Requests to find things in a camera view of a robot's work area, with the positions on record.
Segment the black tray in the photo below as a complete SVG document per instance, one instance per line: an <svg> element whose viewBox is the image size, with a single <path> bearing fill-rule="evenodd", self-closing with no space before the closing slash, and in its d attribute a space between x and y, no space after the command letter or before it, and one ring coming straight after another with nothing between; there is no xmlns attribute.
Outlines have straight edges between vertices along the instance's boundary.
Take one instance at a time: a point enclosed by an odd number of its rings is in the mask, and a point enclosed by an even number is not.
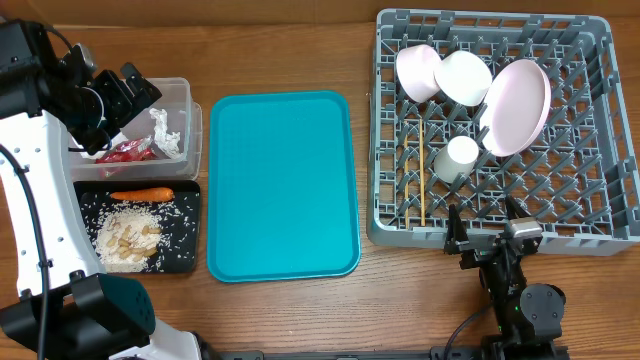
<svg viewBox="0 0 640 360"><path fill-rule="evenodd" d="M169 245L158 244L158 252L150 257L148 268L144 273L186 273L195 269L197 259L198 235L200 233L200 185L195 181L78 181L74 184L80 212L87 227L91 244L97 236L97 218L100 210L113 211L112 206L119 202L109 194L115 191L142 190L153 187L168 187L174 191L174 205L185 216L195 221L195 225L187 226L184 217L167 217L160 222L163 233L169 229L171 236ZM150 212L158 210L158 203L135 203L148 206Z"/></svg>

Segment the gray dish rack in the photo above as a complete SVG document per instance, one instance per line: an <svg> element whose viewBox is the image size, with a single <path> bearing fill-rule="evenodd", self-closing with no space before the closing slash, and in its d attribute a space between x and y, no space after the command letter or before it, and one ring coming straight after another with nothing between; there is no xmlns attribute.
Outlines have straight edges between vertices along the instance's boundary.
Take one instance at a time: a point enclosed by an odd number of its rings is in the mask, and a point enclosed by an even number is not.
<svg viewBox="0 0 640 360"><path fill-rule="evenodd" d="M395 59L418 44L442 57L471 51L494 76L515 60L536 61L552 90L538 139L520 154L496 158L481 145L483 105L464 107L442 92L413 103L398 82ZM611 29L603 18L383 10L372 88L367 234L373 243L442 248L450 204L471 238L497 235L506 222L508 194L541 222L540 252L612 255L640 241L640 180ZM432 162L457 135L474 138L481 152L470 176L447 184Z"/></svg>

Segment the teal tray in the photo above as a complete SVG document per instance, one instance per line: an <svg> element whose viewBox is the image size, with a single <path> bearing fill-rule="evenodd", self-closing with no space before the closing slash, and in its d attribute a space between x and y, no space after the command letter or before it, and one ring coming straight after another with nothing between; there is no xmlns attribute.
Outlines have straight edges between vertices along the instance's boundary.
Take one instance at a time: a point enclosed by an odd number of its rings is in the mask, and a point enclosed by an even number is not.
<svg viewBox="0 0 640 360"><path fill-rule="evenodd" d="M360 261L349 107L333 91L211 111L207 264L224 282L347 275Z"/></svg>

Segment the crumpled plastic wrap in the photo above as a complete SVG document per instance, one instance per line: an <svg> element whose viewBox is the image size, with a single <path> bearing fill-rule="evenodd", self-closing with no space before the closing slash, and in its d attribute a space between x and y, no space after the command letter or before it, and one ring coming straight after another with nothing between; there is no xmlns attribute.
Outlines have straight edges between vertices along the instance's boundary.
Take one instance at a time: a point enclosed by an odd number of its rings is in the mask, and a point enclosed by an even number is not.
<svg viewBox="0 0 640 360"><path fill-rule="evenodd" d="M180 148L178 148L178 142L180 141L180 133L174 132L167 133L167 111L162 109L150 109L149 114L156 119L156 126L153 128L155 136L153 141L158 148L162 150L165 155L171 159L177 159L180 157Z"/></svg>

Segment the small white cup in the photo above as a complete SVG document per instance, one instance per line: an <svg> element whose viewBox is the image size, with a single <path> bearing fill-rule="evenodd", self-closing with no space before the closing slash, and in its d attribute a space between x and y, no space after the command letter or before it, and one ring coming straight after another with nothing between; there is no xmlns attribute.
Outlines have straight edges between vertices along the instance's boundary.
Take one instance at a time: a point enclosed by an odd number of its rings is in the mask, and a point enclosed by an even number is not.
<svg viewBox="0 0 640 360"><path fill-rule="evenodd" d="M469 176L478 159L478 144L468 136L449 140L433 161L433 170L443 181L451 184L459 173Z"/></svg>
<svg viewBox="0 0 640 360"><path fill-rule="evenodd" d="M491 87L491 71L476 55L454 51L442 60L434 71L438 86L455 102L476 106Z"/></svg>
<svg viewBox="0 0 640 360"><path fill-rule="evenodd" d="M433 71L441 61L440 55L429 45L400 50L396 58L398 80L413 101L425 102L440 91Z"/></svg>

